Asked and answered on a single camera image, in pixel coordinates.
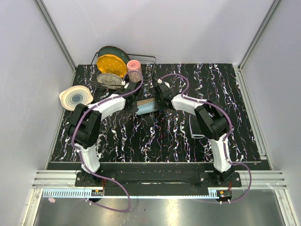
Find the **black glasses case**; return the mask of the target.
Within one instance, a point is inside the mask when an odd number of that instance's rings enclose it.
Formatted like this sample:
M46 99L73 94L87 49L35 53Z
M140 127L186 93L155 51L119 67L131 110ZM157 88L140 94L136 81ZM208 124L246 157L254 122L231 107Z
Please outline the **black glasses case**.
M147 113L155 112L155 98L148 98L144 100L137 101L137 115L143 115Z

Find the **light blue cleaning cloth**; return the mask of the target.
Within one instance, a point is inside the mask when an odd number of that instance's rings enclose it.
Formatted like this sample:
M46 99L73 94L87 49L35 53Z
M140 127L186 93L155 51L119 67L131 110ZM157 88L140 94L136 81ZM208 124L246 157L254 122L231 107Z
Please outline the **light blue cleaning cloth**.
M138 106L137 115L143 115L147 113L155 112L155 102L149 102L143 105Z

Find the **white frame sunglasses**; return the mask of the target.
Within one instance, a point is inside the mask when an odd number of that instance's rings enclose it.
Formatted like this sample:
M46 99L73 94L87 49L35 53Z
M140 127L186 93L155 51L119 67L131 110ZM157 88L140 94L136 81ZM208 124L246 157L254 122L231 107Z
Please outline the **white frame sunglasses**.
M189 118L189 129L190 129L191 137L193 139L201 139L201 138L205 137L205 135L201 131L198 121L195 117L191 116Z

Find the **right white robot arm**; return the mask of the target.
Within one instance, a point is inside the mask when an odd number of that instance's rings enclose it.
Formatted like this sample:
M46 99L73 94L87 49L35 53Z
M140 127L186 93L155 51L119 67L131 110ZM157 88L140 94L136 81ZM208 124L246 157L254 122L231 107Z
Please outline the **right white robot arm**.
M232 124L219 102L175 94L166 83L159 83L154 88L155 106L185 111L197 118L202 134L209 139L214 156L214 172L210 176L218 186L225 186L234 174L228 147L228 136Z

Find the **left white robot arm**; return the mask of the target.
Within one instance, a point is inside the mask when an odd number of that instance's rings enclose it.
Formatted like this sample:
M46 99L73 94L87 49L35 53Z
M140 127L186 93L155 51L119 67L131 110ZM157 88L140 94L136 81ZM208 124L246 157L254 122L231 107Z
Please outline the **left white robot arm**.
M102 179L100 162L96 154L96 142L99 137L101 121L111 114L133 105L142 83L130 82L123 91L117 91L95 104L76 105L70 117L68 136L71 146L79 154L81 173L91 186L97 186Z

